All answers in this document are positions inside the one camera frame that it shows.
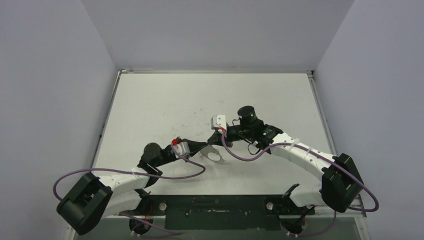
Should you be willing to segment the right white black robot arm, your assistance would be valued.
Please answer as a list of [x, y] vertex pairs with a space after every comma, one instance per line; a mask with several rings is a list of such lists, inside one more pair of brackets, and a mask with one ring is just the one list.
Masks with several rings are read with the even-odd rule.
[[339, 156], [316, 150], [301, 143], [281, 129], [265, 124], [256, 116], [240, 117], [238, 125], [228, 125], [224, 115], [210, 120], [214, 131], [207, 140], [209, 145], [229, 150], [232, 143], [245, 141], [259, 152], [249, 159], [255, 161], [264, 154], [283, 158], [304, 169], [319, 183], [295, 183], [284, 193], [282, 207], [290, 215], [306, 206], [327, 206], [338, 213], [353, 210], [352, 203], [365, 186], [353, 159], [347, 154]]

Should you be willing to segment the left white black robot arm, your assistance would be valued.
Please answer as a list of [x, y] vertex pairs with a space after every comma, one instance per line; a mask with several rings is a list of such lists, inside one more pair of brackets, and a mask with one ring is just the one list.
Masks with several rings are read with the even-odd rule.
[[208, 146], [207, 142], [176, 138], [162, 148], [148, 143], [137, 166], [130, 170], [108, 169], [109, 175], [96, 176], [95, 169], [82, 169], [83, 174], [70, 191], [59, 197], [56, 212], [79, 234], [93, 230], [105, 217], [125, 211], [144, 215], [149, 201], [144, 191], [166, 176], [160, 166], [189, 158]]

